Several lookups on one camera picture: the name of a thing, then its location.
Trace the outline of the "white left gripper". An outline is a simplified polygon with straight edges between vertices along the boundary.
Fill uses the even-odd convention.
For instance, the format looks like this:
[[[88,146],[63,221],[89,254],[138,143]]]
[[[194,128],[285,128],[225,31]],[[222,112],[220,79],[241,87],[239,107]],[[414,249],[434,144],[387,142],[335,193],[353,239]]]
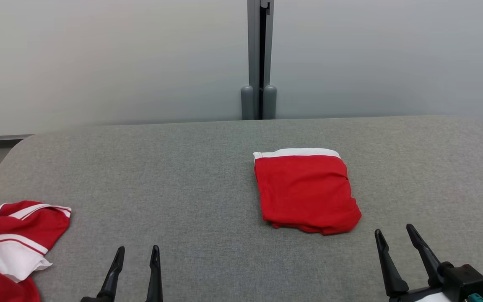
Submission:
[[[119,274],[123,268],[125,247],[117,249],[103,285],[96,297],[82,297],[80,302],[114,302]],[[150,280],[146,294],[146,302],[163,302],[163,287],[161,278],[161,259],[159,246],[153,245],[150,257]]]

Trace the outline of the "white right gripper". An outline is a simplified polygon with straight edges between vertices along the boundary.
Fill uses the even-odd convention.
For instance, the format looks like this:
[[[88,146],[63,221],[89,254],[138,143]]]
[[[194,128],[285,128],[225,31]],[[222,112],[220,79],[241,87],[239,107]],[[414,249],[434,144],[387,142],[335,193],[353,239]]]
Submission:
[[[406,225],[411,243],[418,251],[428,276],[428,287],[409,291],[390,256],[389,245],[380,229],[374,231],[379,262],[389,302],[451,302],[443,293],[443,281],[437,269],[441,262],[412,224]]]

